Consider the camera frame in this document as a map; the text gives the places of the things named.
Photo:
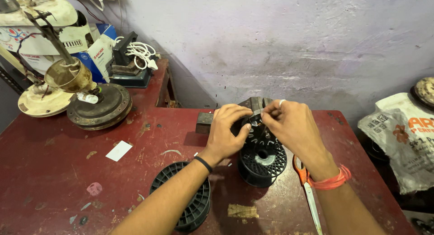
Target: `orange flower logo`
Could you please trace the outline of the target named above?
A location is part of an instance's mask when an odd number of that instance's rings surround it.
[[[398,141],[398,143],[407,144],[408,133],[405,132],[405,126],[396,125],[393,135],[396,136],[396,141]]]

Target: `scissors blade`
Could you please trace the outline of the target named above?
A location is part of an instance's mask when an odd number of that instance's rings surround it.
[[[316,230],[319,235],[323,235],[321,223],[319,222],[318,211],[316,210],[315,199],[313,198],[312,188],[310,187],[309,183],[306,182],[304,184],[304,189],[306,190],[307,201],[309,203],[310,213],[312,214]]]

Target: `orange thread bracelet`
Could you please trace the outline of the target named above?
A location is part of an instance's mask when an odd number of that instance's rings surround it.
[[[339,167],[339,174],[337,176],[328,178],[323,181],[314,182],[312,178],[309,176],[309,181],[311,182],[311,186],[318,190],[331,190],[337,187],[340,187],[347,180],[351,179],[351,172],[344,165]]]

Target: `cardboard box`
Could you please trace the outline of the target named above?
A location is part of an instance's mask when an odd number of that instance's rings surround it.
[[[96,24],[101,36],[83,52],[71,54],[79,58],[92,73],[92,80],[98,84],[108,83],[111,65],[114,61],[113,43],[117,38],[115,28],[110,24]]]

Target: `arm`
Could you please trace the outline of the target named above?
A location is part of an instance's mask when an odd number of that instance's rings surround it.
[[[274,100],[262,113],[262,121],[270,131],[301,160],[314,181],[338,175],[339,169],[324,147],[307,105],[283,101],[279,108],[279,102]],[[348,183],[316,193],[330,234],[385,235]]]
[[[250,109],[236,104],[224,105],[216,110],[207,146],[198,156],[214,168],[224,158],[240,150],[252,126],[244,125],[237,137],[231,133],[231,126],[239,118],[251,114]],[[146,198],[111,235],[170,234],[208,175],[208,169],[198,160],[193,160]]]

